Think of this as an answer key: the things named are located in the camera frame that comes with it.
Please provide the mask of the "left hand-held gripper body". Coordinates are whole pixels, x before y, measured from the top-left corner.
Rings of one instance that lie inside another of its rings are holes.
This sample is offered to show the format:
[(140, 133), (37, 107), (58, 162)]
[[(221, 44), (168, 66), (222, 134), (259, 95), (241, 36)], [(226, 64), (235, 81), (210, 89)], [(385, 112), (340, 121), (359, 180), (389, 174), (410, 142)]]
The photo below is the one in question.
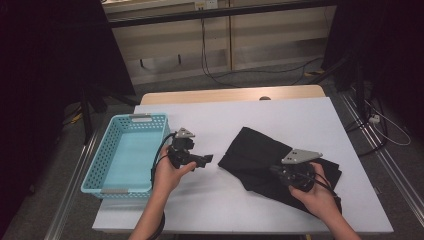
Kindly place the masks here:
[(172, 136), (171, 145), (168, 147), (167, 153), (171, 164), (179, 169), (181, 165), (187, 165), (195, 162), (198, 166), (199, 158), (191, 155), (190, 150), (194, 148), (193, 138), (195, 134), (186, 128), (180, 128)]

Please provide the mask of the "person's left hand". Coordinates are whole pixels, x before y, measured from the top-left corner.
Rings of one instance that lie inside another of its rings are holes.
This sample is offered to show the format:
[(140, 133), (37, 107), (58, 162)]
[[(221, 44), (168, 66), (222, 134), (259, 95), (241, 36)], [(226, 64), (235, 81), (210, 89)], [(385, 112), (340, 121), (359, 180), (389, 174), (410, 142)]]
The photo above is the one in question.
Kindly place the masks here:
[(195, 162), (191, 162), (180, 168), (175, 168), (168, 158), (167, 153), (168, 147), (165, 146), (161, 149), (160, 160), (156, 166), (153, 196), (168, 197), (178, 186), (181, 178), (197, 167)]

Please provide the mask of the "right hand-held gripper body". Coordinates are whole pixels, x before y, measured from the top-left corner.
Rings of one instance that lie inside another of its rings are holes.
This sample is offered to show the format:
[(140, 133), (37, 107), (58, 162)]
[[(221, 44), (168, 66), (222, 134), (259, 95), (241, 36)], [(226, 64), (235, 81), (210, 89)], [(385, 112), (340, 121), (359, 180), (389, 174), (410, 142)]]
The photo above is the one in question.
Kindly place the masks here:
[(316, 175), (310, 162), (322, 156), (323, 154), (319, 152), (292, 149), (278, 164), (272, 165), (269, 170), (283, 185), (308, 192), (315, 184)]

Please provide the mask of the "aluminium floor rail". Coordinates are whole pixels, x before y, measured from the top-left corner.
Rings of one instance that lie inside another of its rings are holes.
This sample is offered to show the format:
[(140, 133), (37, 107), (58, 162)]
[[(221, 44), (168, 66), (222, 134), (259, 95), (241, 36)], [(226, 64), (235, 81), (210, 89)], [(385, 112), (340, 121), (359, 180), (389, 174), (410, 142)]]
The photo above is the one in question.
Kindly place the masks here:
[(83, 178), (84, 171), (86, 169), (90, 156), (92, 155), (97, 139), (98, 133), (95, 132), (90, 138), (88, 138), (84, 142), (75, 169), (71, 175), (65, 193), (46, 232), (44, 240), (60, 240), (70, 211), (72, 209), (76, 194), (79, 190), (80, 182)]
[(353, 98), (346, 94), (341, 94), (340, 98), (346, 105), (354, 121), (359, 125), (359, 129), (372, 147), (372, 152), (382, 162), (383, 167), (393, 180), (401, 195), (420, 224), (424, 227), (424, 200), (411, 185), (389, 151), (383, 146), (383, 139), (379, 137), (373, 125), (359, 119), (359, 113), (356, 110), (356, 104)]

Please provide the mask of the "person's right hand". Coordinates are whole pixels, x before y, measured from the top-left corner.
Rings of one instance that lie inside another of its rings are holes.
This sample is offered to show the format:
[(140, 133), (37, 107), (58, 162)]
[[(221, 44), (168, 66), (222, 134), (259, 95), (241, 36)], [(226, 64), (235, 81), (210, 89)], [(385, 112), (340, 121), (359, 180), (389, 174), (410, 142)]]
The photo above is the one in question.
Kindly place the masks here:
[(325, 220), (339, 214), (333, 195), (325, 187), (315, 184), (309, 192), (303, 192), (292, 186), (289, 191), (293, 197), (301, 201), (314, 216)]

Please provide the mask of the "black curtain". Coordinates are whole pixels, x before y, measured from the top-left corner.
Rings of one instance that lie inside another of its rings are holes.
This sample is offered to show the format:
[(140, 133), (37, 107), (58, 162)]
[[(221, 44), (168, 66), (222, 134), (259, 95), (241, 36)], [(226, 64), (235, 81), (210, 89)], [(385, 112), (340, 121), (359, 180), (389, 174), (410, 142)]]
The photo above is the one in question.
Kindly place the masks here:
[(424, 141), (424, 0), (338, 0), (323, 69), (347, 58), (336, 71), (345, 90), (356, 67), (373, 93)]
[(64, 109), (134, 92), (103, 0), (0, 0), (0, 237), (44, 170)]

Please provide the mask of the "black shorts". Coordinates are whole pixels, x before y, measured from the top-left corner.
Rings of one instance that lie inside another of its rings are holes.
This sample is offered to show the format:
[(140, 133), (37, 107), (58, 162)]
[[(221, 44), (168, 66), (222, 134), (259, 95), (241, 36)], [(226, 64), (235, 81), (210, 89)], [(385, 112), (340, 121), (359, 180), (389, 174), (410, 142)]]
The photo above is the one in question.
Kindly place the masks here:
[[(218, 166), (238, 178), (246, 191), (281, 202), (310, 213), (304, 204), (293, 197), (290, 186), (283, 185), (269, 168), (278, 164), (293, 148), (265, 134), (243, 127), (227, 149)], [(342, 171), (339, 165), (323, 158), (312, 160), (316, 172), (315, 184), (325, 184), (331, 192), (339, 211), (341, 199), (334, 192)]]

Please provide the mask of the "beige wooden cabinet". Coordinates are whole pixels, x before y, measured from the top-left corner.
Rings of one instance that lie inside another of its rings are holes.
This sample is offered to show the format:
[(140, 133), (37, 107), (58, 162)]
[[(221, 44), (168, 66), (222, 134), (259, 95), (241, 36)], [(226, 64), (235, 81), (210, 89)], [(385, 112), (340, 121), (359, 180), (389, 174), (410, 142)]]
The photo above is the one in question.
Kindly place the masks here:
[[(112, 24), (135, 85), (313, 59), (323, 54), (336, 7), (314, 0), (107, 0)], [(307, 7), (281, 10), (305, 1)]]

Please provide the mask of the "white wall socket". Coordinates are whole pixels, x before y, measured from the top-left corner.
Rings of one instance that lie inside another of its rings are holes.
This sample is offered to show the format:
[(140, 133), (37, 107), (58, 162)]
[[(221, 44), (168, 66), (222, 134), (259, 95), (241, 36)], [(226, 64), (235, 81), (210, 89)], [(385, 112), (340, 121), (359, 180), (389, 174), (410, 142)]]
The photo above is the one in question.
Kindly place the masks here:
[(218, 8), (218, 0), (195, 0), (194, 7), (196, 10), (211, 10)]

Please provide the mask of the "light blue plastic basket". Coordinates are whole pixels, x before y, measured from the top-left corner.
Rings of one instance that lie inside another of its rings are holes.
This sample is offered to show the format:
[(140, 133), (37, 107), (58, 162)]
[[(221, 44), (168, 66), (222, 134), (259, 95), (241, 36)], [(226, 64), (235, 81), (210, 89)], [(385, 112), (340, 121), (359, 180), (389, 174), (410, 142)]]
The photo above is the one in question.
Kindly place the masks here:
[(112, 117), (81, 191), (100, 199), (148, 198), (154, 157), (169, 133), (164, 113)]

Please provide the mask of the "wooden table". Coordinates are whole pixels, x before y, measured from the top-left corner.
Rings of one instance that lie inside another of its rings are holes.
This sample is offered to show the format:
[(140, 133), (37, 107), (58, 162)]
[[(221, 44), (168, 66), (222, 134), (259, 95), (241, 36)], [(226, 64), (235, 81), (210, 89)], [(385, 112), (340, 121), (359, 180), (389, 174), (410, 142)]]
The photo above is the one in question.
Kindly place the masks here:
[(141, 105), (184, 104), (230, 101), (256, 101), (262, 96), (271, 100), (325, 97), (319, 85), (252, 87), (234, 89), (193, 90), (145, 94)]

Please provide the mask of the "black metal stand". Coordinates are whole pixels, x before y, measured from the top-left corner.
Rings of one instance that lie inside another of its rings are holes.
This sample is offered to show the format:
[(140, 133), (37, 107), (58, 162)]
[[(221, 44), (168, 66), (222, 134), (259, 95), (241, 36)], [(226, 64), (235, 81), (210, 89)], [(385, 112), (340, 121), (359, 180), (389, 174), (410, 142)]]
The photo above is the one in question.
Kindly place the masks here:
[(337, 91), (347, 91), (354, 87), (356, 109), (359, 117), (366, 117), (363, 67), (354, 54), (345, 54), (335, 64), (314, 78), (309, 85), (317, 85), (332, 77)]

